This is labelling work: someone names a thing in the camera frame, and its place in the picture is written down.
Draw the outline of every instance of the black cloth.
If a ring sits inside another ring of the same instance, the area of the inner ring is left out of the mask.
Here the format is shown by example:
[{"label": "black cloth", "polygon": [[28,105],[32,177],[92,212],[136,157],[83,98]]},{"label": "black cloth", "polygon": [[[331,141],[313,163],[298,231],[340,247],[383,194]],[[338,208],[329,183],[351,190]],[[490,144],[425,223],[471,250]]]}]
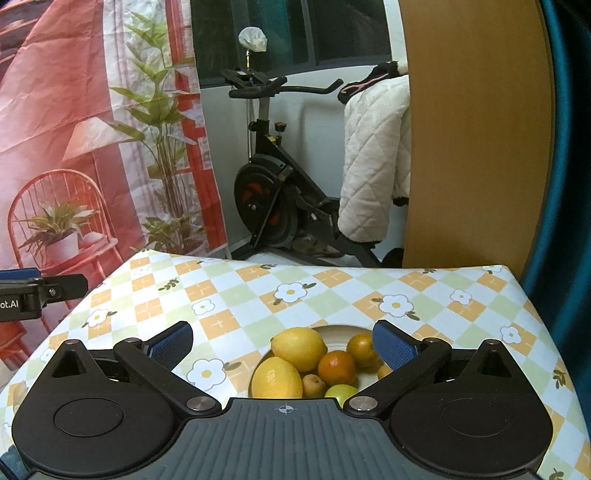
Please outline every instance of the black cloth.
[{"label": "black cloth", "polygon": [[385,79],[393,79],[396,77],[400,77],[401,73],[398,71],[398,62],[397,61],[385,61],[380,63],[379,65],[375,66],[371,73],[367,75],[363,80],[359,82],[352,82],[348,83],[344,87],[339,90],[337,94],[337,98],[339,102],[343,105],[346,105],[353,95],[356,95],[359,92],[363,92],[367,88],[375,85],[378,82],[381,82]]}]

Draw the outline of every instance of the bike handlebar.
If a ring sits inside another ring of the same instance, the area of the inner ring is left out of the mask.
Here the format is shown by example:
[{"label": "bike handlebar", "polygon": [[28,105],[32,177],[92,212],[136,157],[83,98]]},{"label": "bike handlebar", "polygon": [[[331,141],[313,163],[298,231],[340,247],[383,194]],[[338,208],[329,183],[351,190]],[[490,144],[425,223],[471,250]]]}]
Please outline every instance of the bike handlebar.
[{"label": "bike handlebar", "polygon": [[279,92],[301,92],[301,93],[316,93],[318,95],[328,95],[329,93],[334,92],[337,88],[344,84],[342,79],[335,80],[331,85],[327,88],[317,88],[317,87],[301,87],[296,85],[288,85],[286,87],[281,87]]},{"label": "bike handlebar", "polygon": [[[230,98],[242,99],[272,97],[281,92],[300,92],[327,95],[334,92],[337,88],[344,84],[343,80],[337,79],[327,88],[304,87],[298,85],[283,86],[285,83],[287,83],[287,78],[284,76],[277,77],[275,80],[268,80],[266,75],[259,72],[242,73],[230,69],[222,70],[221,74],[228,83],[236,87],[235,90],[230,90],[228,94]],[[259,83],[252,85],[252,83],[255,81],[259,81]]]},{"label": "bike handlebar", "polygon": [[287,83],[286,77],[277,77],[275,80],[261,86],[243,87],[236,90],[230,90],[230,98],[264,98],[276,94],[281,85]]}]

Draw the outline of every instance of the wooden board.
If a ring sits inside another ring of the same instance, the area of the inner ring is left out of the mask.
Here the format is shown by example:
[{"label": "wooden board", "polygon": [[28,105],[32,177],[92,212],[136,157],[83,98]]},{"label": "wooden board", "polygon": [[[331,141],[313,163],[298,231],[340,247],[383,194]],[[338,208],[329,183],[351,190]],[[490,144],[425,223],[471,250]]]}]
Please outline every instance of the wooden board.
[{"label": "wooden board", "polygon": [[536,0],[400,0],[412,108],[404,267],[507,265],[532,246],[553,147]]}]

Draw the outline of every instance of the lemon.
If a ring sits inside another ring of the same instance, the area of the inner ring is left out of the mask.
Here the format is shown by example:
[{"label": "lemon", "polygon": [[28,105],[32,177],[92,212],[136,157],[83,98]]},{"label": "lemon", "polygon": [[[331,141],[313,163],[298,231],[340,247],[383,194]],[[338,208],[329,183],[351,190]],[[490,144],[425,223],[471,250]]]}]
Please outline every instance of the lemon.
[{"label": "lemon", "polygon": [[300,374],[289,362],[273,356],[255,370],[251,393],[253,398],[301,398]]},{"label": "lemon", "polygon": [[382,365],[378,370],[378,380],[383,379],[386,375],[392,373],[392,369],[388,365]]},{"label": "lemon", "polygon": [[298,372],[312,372],[328,351],[322,335],[306,327],[283,330],[271,339],[275,356],[291,363]]}]

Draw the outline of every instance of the tablecloth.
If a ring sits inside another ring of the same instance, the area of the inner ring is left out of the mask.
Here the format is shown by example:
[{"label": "tablecloth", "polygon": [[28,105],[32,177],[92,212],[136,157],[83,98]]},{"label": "tablecloth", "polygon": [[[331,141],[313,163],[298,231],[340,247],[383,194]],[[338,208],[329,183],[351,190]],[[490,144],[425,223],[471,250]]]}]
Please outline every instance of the tablecloth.
[{"label": "tablecloth", "polygon": [[68,338],[89,349],[148,339],[190,322],[193,350],[174,373],[226,404],[245,396],[273,335],[293,326],[372,328],[387,319],[417,339],[455,348],[502,339],[554,426],[539,470],[546,480],[591,478],[591,446],[569,373],[539,315],[500,265],[446,270],[301,267],[196,258],[145,250],[93,290],[33,353],[0,394],[0,449],[12,444],[15,409]]}]

